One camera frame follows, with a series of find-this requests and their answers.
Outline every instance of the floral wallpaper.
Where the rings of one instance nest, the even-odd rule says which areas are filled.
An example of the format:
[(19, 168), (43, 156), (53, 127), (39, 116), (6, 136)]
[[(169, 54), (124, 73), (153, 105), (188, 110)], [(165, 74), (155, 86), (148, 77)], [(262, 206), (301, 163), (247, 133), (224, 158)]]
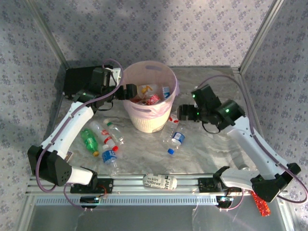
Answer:
[(272, 0), (35, 0), (72, 67), (239, 66)]
[(0, 1), (0, 230), (13, 230), (31, 174), (26, 151), (55, 111), (59, 63), (23, 1)]
[[(297, 162), (308, 184), (308, 2), (287, 0), (245, 78), (266, 141), (289, 162)], [(293, 182), (294, 200), (303, 190)], [(296, 205), (303, 230), (308, 230), (308, 203)]]

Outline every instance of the water bottle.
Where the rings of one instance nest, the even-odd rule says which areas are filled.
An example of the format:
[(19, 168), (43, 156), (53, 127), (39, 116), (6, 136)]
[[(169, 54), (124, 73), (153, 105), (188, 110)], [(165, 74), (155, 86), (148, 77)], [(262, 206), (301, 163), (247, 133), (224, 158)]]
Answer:
[(170, 155), (173, 155), (174, 152), (180, 147), (180, 145), (183, 143), (184, 139), (185, 139), (185, 129), (184, 128), (180, 128), (177, 129), (177, 131), (174, 133), (171, 142), (169, 143), (169, 149), (168, 149), (168, 153)]
[(104, 124), (107, 126), (109, 133), (112, 135), (112, 137), (115, 139), (115, 141), (119, 144), (123, 144), (124, 143), (124, 136), (123, 136), (122, 132), (120, 131), (120, 129), (116, 125), (114, 125), (110, 121), (110, 119), (105, 119)]
[(104, 142), (104, 144), (107, 144), (113, 151), (116, 152), (117, 150), (119, 150), (118, 146), (116, 146), (115, 142), (109, 135), (109, 132), (106, 129), (104, 129), (98, 122), (92, 121), (89, 124), (89, 127)]
[(178, 124), (179, 120), (177, 118), (177, 115), (171, 114), (162, 130), (162, 133), (160, 133), (160, 138), (163, 141), (163, 143), (168, 143), (171, 141), (173, 133), (177, 129)]
[(114, 176), (119, 173), (115, 155), (115, 152), (112, 151), (107, 144), (103, 145), (102, 159), (103, 162), (109, 167), (110, 176)]
[(98, 144), (94, 138), (94, 134), (90, 129), (84, 129), (80, 133), (83, 142), (86, 145), (86, 148), (93, 153), (93, 156), (98, 156), (100, 153), (97, 150)]

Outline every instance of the gray marble tabletop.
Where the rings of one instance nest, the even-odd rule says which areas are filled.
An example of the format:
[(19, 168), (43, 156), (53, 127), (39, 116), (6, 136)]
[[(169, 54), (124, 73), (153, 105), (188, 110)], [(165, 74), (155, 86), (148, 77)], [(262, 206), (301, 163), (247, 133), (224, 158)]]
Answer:
[[(231, 68), (181, 67), (173, 68), (173, 71), (180, 83), (180, 94), (173, 103), (172, 111), (176, 111), (180, 104), (193, 103), (190, 92), (205, 78), (217, 74), (233, 76)], [(209, 83), (222, 102), (233, 99), (244, 106), (239, 89), (230, 80), (217, 78), (210, 80)], [(71, 103), (69, 100), (63, 100), (57, 123), (67, 113)], [(105, 118), (111, 118), (125, 136), (125, 144), (120, 146), (117, 152), (121, 174), (214, 173), (223, 166), (237, 168), (243, 163), (255, 169), (254, 163), (235, 140), (229, 138), (223, 131), (216, 135), (209, 134), (203, 130), (201, 123), (180, 121), (179, 126), (187, 129), (186, 138), (174, 156), (170, 156), (159, 139), (161, 132), (143, 133), (134, 128), (123, 102), (114, 101), (112, 110), (97, 112), (92, 119), (103, 123)], [(99, 174), (108, 173), (101, 155), (92, 156), (85, 148), (80, 135), (75, 138), (70, 151), (74, 153), (69, 162), (71, 165), (91, 168)]]

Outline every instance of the green plastic bottle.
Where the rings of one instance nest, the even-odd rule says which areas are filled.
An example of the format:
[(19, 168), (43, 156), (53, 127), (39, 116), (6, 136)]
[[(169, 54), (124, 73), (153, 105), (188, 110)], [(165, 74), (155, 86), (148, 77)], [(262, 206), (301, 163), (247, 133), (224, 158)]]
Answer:
[(98, 156), (100, 154), (97, 150), (98, 143), (95, 140), (93, 132), (90, 129), (86, 128), (81, 131), (80, 135), (86, 145), (86, 148), (93, 153), (93, 156)]

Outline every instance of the blue bottle cap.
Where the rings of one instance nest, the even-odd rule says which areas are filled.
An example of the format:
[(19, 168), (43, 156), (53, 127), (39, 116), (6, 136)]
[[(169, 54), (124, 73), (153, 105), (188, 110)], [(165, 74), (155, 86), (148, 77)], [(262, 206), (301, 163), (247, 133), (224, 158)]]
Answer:
[(171, 148), (168, 149), (168, 153), (173, 155), (174, 154), (174, 150), (172, 150)]

